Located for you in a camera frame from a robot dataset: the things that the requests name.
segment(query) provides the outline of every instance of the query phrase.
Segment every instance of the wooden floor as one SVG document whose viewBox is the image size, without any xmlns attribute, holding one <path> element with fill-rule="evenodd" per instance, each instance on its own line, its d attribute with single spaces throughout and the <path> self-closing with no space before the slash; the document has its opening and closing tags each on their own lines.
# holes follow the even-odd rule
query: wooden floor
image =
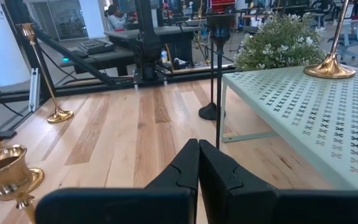
<svg viewBox="0 0 358 224">
<path fill-rule="evenodd" d="M 48 124 L 53 110 L 48 101 L 4 144 L 29 149 L 29 167 L 45 172 L 42 185 L 32 192 L 36 202 L 64 187 L 143 187 L 182 148 L 189 138 L 214 143 L 214 123 L 198 117 L 209 103 L 209 81 L 171 84 L 160 88 L 120 90 L 59 99 L 75 117 Z M 269 131 L 241 99 L 229 90 L 225 133 Z M 255 175 L 283 189 L 329 189 L 331 186 L 282 138 L 223 144 L 222 150 Z M 0 223 L 28 223 L 15 202 L 0 201 Z M 206 223 L 201 198 L 198 223 Z"/>
</svg>

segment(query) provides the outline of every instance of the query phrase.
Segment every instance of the green plant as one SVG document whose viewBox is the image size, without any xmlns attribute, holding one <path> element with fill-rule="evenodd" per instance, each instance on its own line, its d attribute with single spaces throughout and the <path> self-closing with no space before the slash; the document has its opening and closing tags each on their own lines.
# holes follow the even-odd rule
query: green plant
<svg viewBox="0 0 358 224">
<path fill-rule="evenodd" d="M 305 14 L 272 14 L 256 35 L 245 35 L 234 56 L 242 70 L 261 70 L 320 63 L 325 53 L 319 48 L 324 29 L 311 27 L 314 18 Z"/>
</svg>

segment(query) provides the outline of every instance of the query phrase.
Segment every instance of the perforated metal tabletop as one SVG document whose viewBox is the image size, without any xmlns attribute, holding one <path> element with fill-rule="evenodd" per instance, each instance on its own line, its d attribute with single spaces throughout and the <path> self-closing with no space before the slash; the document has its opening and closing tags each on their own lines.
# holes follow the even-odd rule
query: perforated metal tabletop
<svg viewBox="0 0 358 224">
<path fill-rule="evenodd" d="M 355 69 L 355 77 L 345 80 L 310 77 L 303 67 L 225 74 L 223 108 L 227 85 L 328 181 L 339 189 L 358 189 Z"/>
</svg>

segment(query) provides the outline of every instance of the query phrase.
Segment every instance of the keyboard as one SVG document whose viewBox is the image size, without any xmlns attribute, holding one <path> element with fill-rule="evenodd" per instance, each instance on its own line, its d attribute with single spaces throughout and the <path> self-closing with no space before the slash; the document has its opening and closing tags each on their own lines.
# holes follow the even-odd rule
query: keyboard
<svg viewBox="0 0 358 224">
<path fill-rule="evenodd" d="M 91 55 L 112 51 L 116 46 L 105 40 L 94 39 L 80 42 L 78 48 Z"/>
</svg>

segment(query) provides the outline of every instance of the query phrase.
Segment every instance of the brass base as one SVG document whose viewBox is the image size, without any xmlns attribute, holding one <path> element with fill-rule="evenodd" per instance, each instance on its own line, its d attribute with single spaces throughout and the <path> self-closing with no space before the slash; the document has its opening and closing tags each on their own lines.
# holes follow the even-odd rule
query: brass base
<svg viewBox="0 0 358 224">
<path fill-rule="evenodd" d="M 327 57 L 318 65 L 308 65 L 303 69 L 307 75 L 319 78 L 352 78 L 356 71 L 342 67 L 336 60 L 336 54 L 327 54 Z"/>
<path fill-rule="evenodd" d="M 68 119 L 72 118 L 73 115 L 74 112 L 72 111 L 65 111 L 60 108 L 55 108 L 55 112 L 50 115 L 47 121 L 50 124 L 56 124 L 63 121 L 67 121 Z"/>
<path fill-rule="evenodd" d="M 44 180 L 45 174 L 42 169 L 39 168 L 30 168 L 31 175 L 32 175 L 32 183 L 30 185 L 29 191 L 31 192 L 35 190 Z"/>
</svg>

